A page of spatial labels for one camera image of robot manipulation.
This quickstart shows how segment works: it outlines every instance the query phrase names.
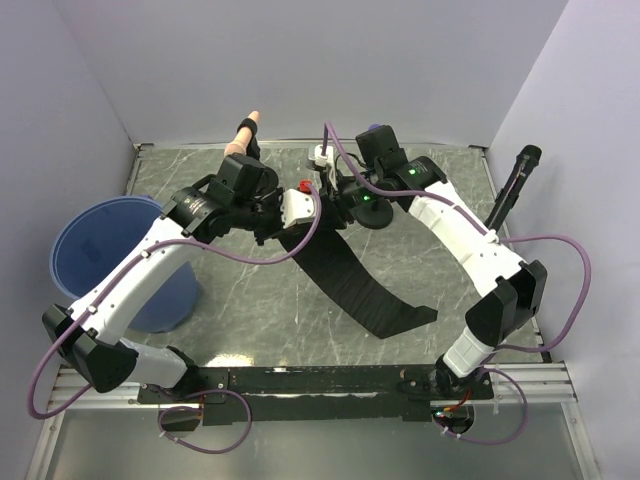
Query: black cover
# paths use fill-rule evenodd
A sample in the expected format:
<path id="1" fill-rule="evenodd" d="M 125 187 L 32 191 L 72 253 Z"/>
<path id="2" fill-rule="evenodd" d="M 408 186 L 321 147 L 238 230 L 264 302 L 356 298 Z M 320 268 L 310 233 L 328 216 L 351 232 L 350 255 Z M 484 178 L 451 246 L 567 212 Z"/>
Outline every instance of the black cover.
<path id="1" fill-rule="evenodd" d="M 303 236 L 285 234 L 279 240 L 291 251 Z M 378 338 L 436 320 L 437 310 L 412 307 L 373 279 L 335 230 L 317 231 L 293 259 L 331 300 Z"/>

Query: marble table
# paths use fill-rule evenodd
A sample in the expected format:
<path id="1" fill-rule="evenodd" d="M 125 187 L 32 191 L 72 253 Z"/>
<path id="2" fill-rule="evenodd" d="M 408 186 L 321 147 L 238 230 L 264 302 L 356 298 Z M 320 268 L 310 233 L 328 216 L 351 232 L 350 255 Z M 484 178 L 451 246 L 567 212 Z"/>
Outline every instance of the marble table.
<path id="1" fill-rule="evenodd" d="M 314 177 L 305 168 L 308 145 L 263 145 L 263 162 L 278 173 L 285 188 Z M 410 159 L 431 157 L 467 205 L 486 218 L 493 192 L 480 150 L 404 147 Z M 164 203 L 172 192 L 215 173 L 222 158 L 222 149 L 216 146 L 144 147 L 130 192 L 151 195 Z M 369 272 L 391 292 L 412 305 L 437 309 L 435 323 L 380 340 L 344 314 L 293 261 L 258 267 L 203 253 L 192 262 L 201 291 L 190 318 L 170 333 L 129 331 L 127 337 L 154 346 L 176 346 L 203 366 L 433 363 L 460 334 L 465 312 L 479 297 L 435 236 L 397 206 L 395 209 L 393 223 L 386 229 L 374 231 L 355 224 L 342 234 Z M 233 231 L 215 243 L 252 257 L 283 253 L 278 242 L 258 247 L 252 234 L 244 231 Z M 510 340 L 536 345 L 531 322 Z M 501 352 L 496 361 L 540 362 L 541 357 Z"/>

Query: red clip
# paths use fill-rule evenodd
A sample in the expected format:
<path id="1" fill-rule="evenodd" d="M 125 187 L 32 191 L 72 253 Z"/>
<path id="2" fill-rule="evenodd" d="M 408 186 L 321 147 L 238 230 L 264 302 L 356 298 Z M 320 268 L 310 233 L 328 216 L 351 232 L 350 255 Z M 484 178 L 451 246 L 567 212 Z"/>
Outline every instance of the red clip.
<path id="1" fill-rule="evenodd" d="M 302 193 L 311 193 L 311 180 L 300 180 L 300 185 L 298 185 L 298 190 Z"/>

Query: black stand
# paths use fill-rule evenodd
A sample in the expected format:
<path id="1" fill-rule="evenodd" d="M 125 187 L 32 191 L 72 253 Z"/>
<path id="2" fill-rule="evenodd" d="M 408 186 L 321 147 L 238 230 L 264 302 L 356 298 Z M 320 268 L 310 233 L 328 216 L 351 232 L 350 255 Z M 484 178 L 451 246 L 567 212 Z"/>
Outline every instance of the black stand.
<path id="1" fill-rule="evenodd" d="M 391 224 L 393 220 L 393 207 L 388 200 L 379 198 L 371 203 L 354 208 L 351 214 L 355 221 L 364 228 L 380 230 Z"/>

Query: blue bin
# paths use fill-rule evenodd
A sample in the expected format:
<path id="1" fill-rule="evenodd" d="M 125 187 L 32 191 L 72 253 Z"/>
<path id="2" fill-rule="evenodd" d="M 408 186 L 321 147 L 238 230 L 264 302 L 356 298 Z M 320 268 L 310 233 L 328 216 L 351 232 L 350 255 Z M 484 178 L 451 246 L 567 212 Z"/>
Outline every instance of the blue bin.
<path id="1" fill-rule="evenodd" d="M 161 212 L 148 197 L 117 197 L 78 215 L 56 239 L 49 268 L 62 292 L 83 297 L 144 238 Z M 198 282 L 187 262 L 138 312 L 130 328 L 146 333 L 169 332 L 182 322 L 198 297 Z"/>

